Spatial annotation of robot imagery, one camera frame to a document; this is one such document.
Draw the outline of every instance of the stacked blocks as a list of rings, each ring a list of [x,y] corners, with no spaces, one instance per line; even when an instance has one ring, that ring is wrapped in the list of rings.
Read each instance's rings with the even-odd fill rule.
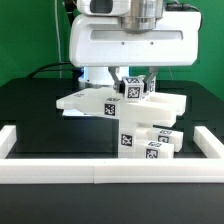
[[[90,88],[58,100],[57,108],[119,120],[119,158],[173,158],[182,148],[183,133],[153,125],[171,128],[176,116],[185,112],[186,96],[156,93],[155,85],[144,95],[139,80],[124,78],[124,95],[112,88]]]

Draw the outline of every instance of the white robot body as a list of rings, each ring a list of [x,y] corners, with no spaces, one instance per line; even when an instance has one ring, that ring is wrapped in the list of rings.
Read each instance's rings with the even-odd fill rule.
[[[77,66],[192,65],[198,53],[198,12],[164,12],[156,28],[127,32],[119,17],[86,17],[73,23],[70,60]]]

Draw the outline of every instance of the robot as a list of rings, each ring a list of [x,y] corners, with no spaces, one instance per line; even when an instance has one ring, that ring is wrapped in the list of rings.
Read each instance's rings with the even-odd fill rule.
[[[173,158],[183,133],[153,126],[171,128],[186,96],[155,92],[155,78],[159,66],[195,62],[200,12],[163,0],[75,4],[81,15],[72,25],[70,60],[84,67],[79,82],[88,88],[59,99],[57,108],[119,120],[119,158]],[[129,77],[130,66],[145,66],[148,75]]]

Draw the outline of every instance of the black cable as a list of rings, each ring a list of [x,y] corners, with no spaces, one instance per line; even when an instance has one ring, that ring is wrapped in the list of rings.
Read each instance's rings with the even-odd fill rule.
[[[52,63],[52,64],[44,65],[44,66],[36,69],[35,71],[31,72],[29,75],[27,75],[26,78],[32,79],[37,73],[41,72],[42,70],[44,70],[46,68],[51,68],[51,67],[61,66],[61,65],[71,65],[71,62],[59,62],[59,63]]]

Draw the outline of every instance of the green wall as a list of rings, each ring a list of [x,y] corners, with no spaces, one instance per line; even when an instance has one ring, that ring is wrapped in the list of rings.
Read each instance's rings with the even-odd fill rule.
[[[199,82],[224,100],[224,13],[223,0],[186,0],[203,13],[199,34],[199,57],[193,66],[171,68],[175,80]],[[58,0],[62,59],[68,60],[69,24]],[[36,68],[58,61],[54,20],[54,0],[1,0],[0,4],[0,85],[25,77]],[[142,74],[144,69],[132,69]],[[167,68],[159,70],[159,79],[170,79]]]

